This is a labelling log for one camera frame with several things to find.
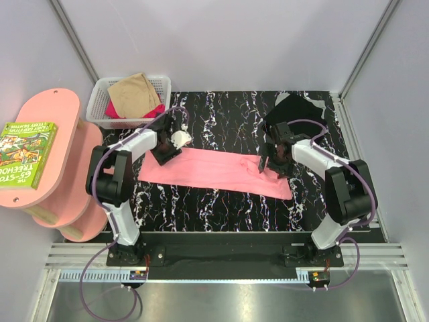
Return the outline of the light pink t shirt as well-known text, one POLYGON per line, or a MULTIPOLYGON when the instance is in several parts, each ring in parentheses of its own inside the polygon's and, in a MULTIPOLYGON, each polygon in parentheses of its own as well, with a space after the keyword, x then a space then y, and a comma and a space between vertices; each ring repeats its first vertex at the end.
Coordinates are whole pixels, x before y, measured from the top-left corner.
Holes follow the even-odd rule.
POLYGON ((184 148, 180 155, 161 166, 149 152, 145 155, 138 179, 156 184, 292 199, 288 180, 279 179, 278 174, 268 168, 260 172, 259 161, 257 155, 184 148))

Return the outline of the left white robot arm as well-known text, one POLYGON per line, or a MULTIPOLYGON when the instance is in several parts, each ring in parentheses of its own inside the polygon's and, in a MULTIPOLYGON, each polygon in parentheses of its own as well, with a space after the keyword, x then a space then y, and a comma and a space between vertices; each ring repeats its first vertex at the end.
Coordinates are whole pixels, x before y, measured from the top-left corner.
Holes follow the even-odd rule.
POLYGON ((124 246, 121 257, 132 266, 140 264, 144 248, 137 245, 139 229, 133 219, 130 198, 134 187, 133 163, 145 154, 163 166, 177 157, 182 148, 174 142, 176 134, 188 133, 177 128, 173 117, 163 115, 135 129, 123 140, 92 150, 86 178, 86 193, 105 211, 113 230, 114 240, 124 246))

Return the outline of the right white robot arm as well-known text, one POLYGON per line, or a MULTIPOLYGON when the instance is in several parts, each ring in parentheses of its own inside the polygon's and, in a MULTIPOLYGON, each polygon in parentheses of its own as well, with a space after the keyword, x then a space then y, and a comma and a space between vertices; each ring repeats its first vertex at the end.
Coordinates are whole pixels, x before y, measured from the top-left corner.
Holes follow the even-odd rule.
POLYGON ((319 146, 317 139, 328 130, 317 121, 298 119, 273 125, 265 121, 261 128, 269 140, 261 149, 260 172, 268 168, 278 178, 287 178, 295 164, 302 164, 324 180, 327 215, 304 249, 307 263, 319 266, 347 232, 369 224, 375 216, 377 197, 369 167, 363 160, 347 160, 319 146))

